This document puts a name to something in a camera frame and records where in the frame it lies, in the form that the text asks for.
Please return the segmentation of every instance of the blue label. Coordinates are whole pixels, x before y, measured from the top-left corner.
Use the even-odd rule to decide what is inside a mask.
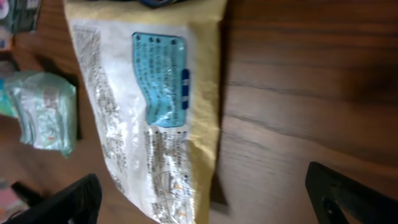
[[[184,39],[136,32],[132,42],[134,71],[147,103],[148,124],[164,128],[183,126],[190,83]]]

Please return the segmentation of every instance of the wooden table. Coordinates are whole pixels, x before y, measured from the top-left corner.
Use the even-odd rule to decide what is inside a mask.
[[[398,199],[397,11],[393,0],[229,1],[217,171],[229,214],[212,210],[210,223],[316,223],[310,161]],[[106,170],[61,0],[44,0],[14,53],[23,70],[78,78],[83,140],[66,160],[20,144],[17,121],[2,117],[0,176],[56,192],[94,172],[98,223],[153,223]]]

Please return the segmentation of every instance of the black object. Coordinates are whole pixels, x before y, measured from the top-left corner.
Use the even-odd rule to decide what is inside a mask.
[[[114,0],[114,1],[136,1],[136,0]],[[187,1],[187,0],[138,0],[138,1],[145,6],[155,9],[158,7],[164,7],[171,5],[173,3]]]
[[[341,208],[363,224],[398,222],[397,201],[317,162],[305,186],[320,224],[348,224]]]
[[[27,201],[40,201],[38,194],[21,184],[13,185],[12,188]],[[67,224],[70,219],[76,224],[95,224],[101,201],[100,181],[95,174],[89,174],[5,224]]]

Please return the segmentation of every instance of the wooden surface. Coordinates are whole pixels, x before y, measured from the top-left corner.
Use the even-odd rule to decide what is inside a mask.
[[[310,161],[398,199],[397,11],[393,0],[230,0],[217,171],[229,213],[212,210],[210,223],[316,223]],[[94,172],[98,223],[153,223],[106,170],[61,0],[44,0],[14,53],[23,70],[53,71],[53,60],[78,78],[83,140],[66,160],[20,144],[17,121],[2,117],[0,176],[56,192]]]

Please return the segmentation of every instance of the wood grain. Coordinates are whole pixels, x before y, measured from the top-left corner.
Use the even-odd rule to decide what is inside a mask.
[[[210,223],[316,223],[310,161],[398,199],[397,10],[394,0],[229,1],[217,170],[229,212],[212,210]],[[20,144],[17,121],[2,117],[0,175],[56,192],[95,172],[98,223],[153,223],[106,170],[61,0],[44,0],[14,56],[23,70],[48,69],[46,57],[77,77],[83,140],[65,160]]]

